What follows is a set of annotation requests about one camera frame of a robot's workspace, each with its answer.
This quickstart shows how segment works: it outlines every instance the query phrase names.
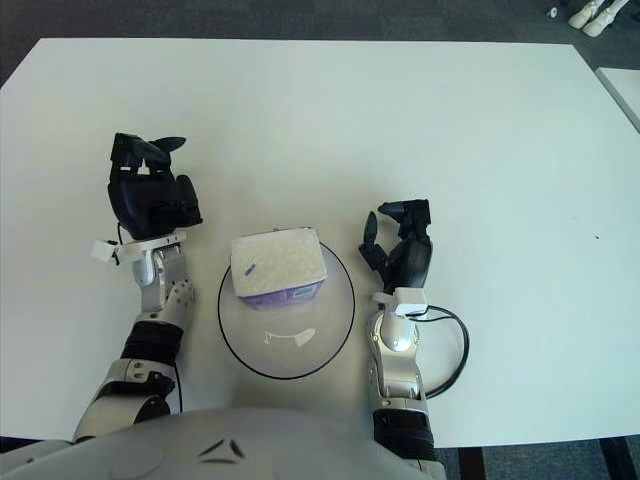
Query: white shoe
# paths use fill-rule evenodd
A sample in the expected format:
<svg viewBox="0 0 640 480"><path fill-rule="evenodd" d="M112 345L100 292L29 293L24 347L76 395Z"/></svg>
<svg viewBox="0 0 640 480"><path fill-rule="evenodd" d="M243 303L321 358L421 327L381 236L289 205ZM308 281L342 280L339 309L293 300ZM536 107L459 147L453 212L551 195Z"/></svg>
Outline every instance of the white shoe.
<svg viewBox="0 0 640 480"><path fill-rule="evenodd" d="M577 28L578 30L581 29L588 21L592 20L596 16L600 5L601 4L598 4L595 1L587 3L582 10L569 19L569 25L573 28Z"/></svg>
<svg viewBox="0 0 640 480"><path fill-rule="evenodd" d="M582 31L590 37L597 37L605 28L607 28L607 25L610 25L611 22L613 22L614 18L616 18L616 16L612 15L608 8L605 8L602 13L598 15L598 18L589 22Z"/></svg>

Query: white table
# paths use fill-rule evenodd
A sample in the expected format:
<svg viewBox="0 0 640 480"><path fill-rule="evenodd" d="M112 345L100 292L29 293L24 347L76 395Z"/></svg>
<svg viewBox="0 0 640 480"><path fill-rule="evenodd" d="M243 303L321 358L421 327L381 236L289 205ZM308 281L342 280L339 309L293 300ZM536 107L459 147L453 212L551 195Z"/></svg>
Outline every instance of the white table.
<svg viewBox="0 0 640 480"><path fill-rule="evenodd" d="M370 209L426 197L427 295L472 342L429 402L437 446L640 432L640 136L572 47L43 40L0 106L2 434L69 438L138 312L129 269L89 257L116 234L116 131L188 138L174 170L205 223L184 246L199 291L179 357L187 409L288 407L368 432L380 283L357 246ZM216 297L231 239L300 225L345 263L356 320L323 370L274 381L228 351ZM394 245L395 225L381 230ZM421 333L433 385L459 336Z"/></svg>
<svg viewBox="0 0 640 480"><path fill-rule="evenodd" d="M596 75L640 132L640 70L599 68Z"/></svg>

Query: black joint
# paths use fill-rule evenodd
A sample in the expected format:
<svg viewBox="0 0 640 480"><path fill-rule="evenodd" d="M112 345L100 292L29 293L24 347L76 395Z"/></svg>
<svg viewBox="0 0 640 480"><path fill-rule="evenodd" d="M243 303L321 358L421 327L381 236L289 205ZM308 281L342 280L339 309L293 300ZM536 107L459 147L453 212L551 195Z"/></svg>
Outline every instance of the black joint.
<svg viewBox="0 0 640 480"><path fill-rule="evenodd" d="M120 358L151 360L173 366L180 350L182 329L159 322L136 322Z"/></svg>
<svg viewBox="0 0 640 480"><path fill-rule="evenodd" d="M376 410L373 428L375 441L400 458L436 461L431 426L423 412Z"/></svg>
<svg viewBox="0 0 640 480"><path fill-rule="evenodd" d="M164 399L159 397L150 398L142 406L133 423L153 420L154 418L164 417L165 415L169 415L170 413L171 409L169 408L169 405L167 405L167 402L164 401Z"/></svg>
<svg viewBox="0 0 640 480"><path fill-rule="evenodd" d="M147 381L137 382L111 382L105 385L97 398L105 395L158 395L166 397L175 388L175 382L162 375L160 372L149 372Z"/></svg>

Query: white lid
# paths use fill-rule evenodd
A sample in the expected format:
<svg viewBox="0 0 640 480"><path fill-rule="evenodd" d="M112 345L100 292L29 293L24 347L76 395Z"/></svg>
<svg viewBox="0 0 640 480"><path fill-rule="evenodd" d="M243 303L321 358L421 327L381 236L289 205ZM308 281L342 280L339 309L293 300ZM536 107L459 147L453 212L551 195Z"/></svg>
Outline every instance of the white lid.
<svg viewBox="0 0 640 480"><path fill-rule="evenodd" d="M327 267L315 229L294 228L233 240L231 275L235 294L249 297L325 280Z"/></svg>

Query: white bracket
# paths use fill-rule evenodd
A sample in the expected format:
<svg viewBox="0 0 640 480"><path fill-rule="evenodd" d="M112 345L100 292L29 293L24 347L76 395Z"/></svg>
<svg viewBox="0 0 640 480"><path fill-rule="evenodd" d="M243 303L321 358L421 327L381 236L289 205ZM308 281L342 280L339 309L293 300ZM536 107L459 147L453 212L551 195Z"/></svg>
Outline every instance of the white bracket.
<svg viewBox="0 0 640 480"><path fill-rule="evenodd" d="M180 243L187 238L185 232L174 232L169 235L139 240L124 245L115 242L96 240L91 249L91 256L108 263L133 263L144 258L147 252L157 248Z"/></svg>

